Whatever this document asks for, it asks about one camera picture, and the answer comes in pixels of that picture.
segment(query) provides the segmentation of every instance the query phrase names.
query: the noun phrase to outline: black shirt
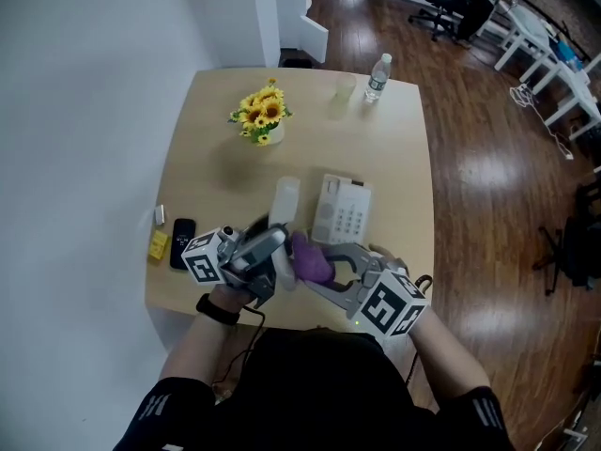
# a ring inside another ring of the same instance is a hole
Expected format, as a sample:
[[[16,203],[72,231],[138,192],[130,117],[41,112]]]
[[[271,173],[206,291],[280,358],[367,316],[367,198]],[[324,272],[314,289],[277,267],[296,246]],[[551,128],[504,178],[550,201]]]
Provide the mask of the black shirt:
[[[415,407],[365,334],[267,331],[233,395],[214,403],[201,381],[161,380],[115,450],[514,449],[489,388],[444,402],[437,414]]]

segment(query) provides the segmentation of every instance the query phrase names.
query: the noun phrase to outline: person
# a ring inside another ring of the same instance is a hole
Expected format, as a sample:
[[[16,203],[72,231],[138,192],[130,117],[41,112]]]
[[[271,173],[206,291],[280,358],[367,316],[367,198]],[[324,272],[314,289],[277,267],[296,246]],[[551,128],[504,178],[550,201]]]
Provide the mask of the person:
[[[413,405],[372,336],[324,328],[267,330],[232,396],[215,405],[211,384],[231,327],[222,321],[251,299],[226,286],[210,292],[213,317],[195,317],[115,451],[514,449],[484,369],[429,306],[409,334],[436,414]]]
[[[475,34],[482,25],[490,17],[490,14],[495,9],[499,0],[470,0],[468,3],[468,11],[459,23],[457,28],[456,42],[462,47],[471,48],[470,38]],[[503,0],[504,2],[514,5],[514,0]]]

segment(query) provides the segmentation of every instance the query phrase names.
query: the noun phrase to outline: purple object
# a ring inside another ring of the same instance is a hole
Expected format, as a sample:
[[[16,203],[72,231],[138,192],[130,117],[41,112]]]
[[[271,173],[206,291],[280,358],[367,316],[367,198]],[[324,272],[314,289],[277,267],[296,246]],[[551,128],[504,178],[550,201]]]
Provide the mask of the purple object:
[[[334,267],[326,260],[321,249],[311,245],[303,232],[296,231],[292,234],[292,251],[294,261],[292,268],[303,281],[324,283],[334,277]]]

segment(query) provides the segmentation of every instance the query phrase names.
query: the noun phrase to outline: wristwatch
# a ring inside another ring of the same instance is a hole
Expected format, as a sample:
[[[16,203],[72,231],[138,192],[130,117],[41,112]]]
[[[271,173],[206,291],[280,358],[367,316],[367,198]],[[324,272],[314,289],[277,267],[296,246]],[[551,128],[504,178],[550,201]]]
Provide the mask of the wristwatch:
[[[196,310],[227,326],[233,326],[240,318],[239,313],[234,314],[232,312],[227,312],[221,307],[216,306],[208,299],[208,294],[203,294],[203,297],[200,298],[200,301],[198,301],[198,304],[196,305]]]

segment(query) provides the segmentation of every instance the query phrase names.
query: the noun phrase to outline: yellow flower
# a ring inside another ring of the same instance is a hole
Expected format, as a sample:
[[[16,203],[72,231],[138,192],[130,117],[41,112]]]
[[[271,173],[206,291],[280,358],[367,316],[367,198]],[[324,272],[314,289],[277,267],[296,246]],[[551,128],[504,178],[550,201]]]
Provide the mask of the yellow flower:
[[[261,104],[263,107],[262,117],[265,118],[266,124],[279,122],[285,116],[284,103],[280,99],[266,99]]]
[[[257,127],[257,129],[261,129],[262,127],[265,127],[267,125],[267,120],[265,119],[263,114],[261,114],[259,117],[256,118],[254,124]]]
[[[262,103],[265,100],[272,98],[283,100],[284,92],[274,86],[264,86],[256,93],[254,101],[255,103]]]
[[[251,94],[240,101],[240,109],[249,110],[253,106],[254,98],[257,94]]]
[[[246,112],[240,113],[238,122],[242,122],[244,129],[249,131],[252,129],[251,126],[254,127],[254,121],[261,115],[261,112],[263,112],[263,107],[260,105],[249,107]]]
[[[266,146],[270,141],[271,141],[271,137],[266,134],[266,135],[259,135],[257,137],[257,145],[260,147]]]

